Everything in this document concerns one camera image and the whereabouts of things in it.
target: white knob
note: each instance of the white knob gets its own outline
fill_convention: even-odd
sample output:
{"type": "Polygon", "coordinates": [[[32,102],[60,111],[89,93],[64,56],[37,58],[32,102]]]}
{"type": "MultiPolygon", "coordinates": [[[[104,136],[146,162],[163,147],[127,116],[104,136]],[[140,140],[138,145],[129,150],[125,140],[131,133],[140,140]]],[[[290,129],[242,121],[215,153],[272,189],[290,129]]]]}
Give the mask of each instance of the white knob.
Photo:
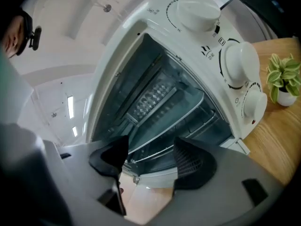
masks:
{"type": "Polygon", "coordinates": [[[177,16],[187,28],[204,32],[214,28],[221,10],[213,0],[179,0],[177,16]]]}
{"type": "Polygon", "coordinates": [[[259,121],[263,117],[267,102],[266,94],[257,90],[249,91],[244,106],[245,115],[254,121],[259,121]]]}
{"type": "Polygon", "coordinates": [[[256,81],[259,76],[259,58],[248,42],[230,46],[226,51],[226,67],[234,81],[256,81]]]}

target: ceiling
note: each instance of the ceiling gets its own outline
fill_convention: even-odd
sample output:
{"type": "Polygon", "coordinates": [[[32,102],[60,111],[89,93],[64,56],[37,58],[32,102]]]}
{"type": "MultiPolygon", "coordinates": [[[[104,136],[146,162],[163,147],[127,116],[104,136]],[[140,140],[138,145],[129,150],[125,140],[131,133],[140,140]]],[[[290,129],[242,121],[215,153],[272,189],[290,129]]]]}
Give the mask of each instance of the ceiling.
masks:
{"type": "Polygon", "coordinates": [[[57,146],[85,142],[83,112],[95,67],[110,37],[142,1],[27,0],[23,4],[33,17],[33,27],[40,25],[42,34],[37,51],[27,48],[11,59],[34,88],[19,119],[21,126],[57,146]],[[112,6],[108,13],[103,10],[106,4],[112,6]],[[74,96],[72,119],[68,96],[74,96]]]}

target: wooden countertop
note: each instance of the wooden countertop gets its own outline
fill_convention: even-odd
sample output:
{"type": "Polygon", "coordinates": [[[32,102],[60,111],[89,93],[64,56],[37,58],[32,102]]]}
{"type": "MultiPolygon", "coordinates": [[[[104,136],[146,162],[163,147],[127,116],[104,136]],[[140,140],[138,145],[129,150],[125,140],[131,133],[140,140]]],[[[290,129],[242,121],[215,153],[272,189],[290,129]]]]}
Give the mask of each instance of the wooden countertop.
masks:
{"type": "Polygon", "coordinates": [[[243,140],[250,149],[249,156],[287,185],[301,160],[301,96],[290,107],[273,104],[266,84],[269,58],[272,53],[285,58],[293,55],[301,61],[297,39],[277,39],[253,44],[260,59],[260,79],[268,95],[265,114],[257,127],[243,140]]]}

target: toaster oven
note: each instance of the toaster oven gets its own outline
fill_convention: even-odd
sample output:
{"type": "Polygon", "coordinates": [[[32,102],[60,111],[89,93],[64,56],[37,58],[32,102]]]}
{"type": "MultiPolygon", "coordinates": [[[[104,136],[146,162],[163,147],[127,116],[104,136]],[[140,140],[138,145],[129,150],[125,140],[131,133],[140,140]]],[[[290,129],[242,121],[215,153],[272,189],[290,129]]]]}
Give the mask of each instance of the toaster oven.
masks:
{"type": "Polygon", "coordinates": [[[175,137],[248,154],[267,105],[259,59],[212,0],[145,0],[107,45],[86,100],[86,141],[128,135],[123,171],[149,187],[177,178],[175,137]]]}

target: person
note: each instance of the person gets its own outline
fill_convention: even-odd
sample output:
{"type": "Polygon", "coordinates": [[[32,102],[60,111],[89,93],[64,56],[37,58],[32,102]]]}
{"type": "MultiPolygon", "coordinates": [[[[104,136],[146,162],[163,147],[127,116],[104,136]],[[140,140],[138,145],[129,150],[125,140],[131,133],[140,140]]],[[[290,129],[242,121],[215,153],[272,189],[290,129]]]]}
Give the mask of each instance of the person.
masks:
{"type": "Polygon", "coordinates": [[[20,55],[32,35],[32,17],[19,8],[2,38],[2,48],[8,58],[20,55]]]}

